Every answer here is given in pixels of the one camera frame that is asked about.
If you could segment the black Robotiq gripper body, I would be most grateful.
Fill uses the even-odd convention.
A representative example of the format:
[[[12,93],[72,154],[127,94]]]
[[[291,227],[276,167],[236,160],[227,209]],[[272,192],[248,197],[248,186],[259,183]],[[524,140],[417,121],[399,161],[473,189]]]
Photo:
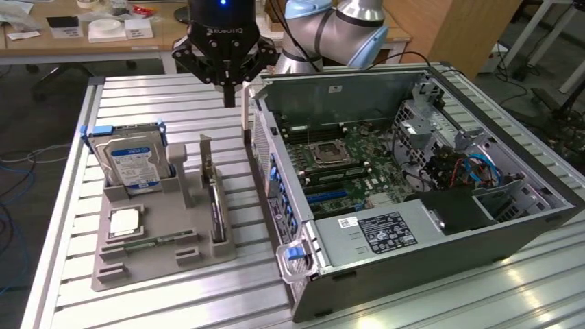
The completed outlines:
[[[235,40],[256,42],[260,32],[256,24],[255,2],[241,0],[189,1],[188,33],[201,56],[225,67],[229,85],[231,45]]]

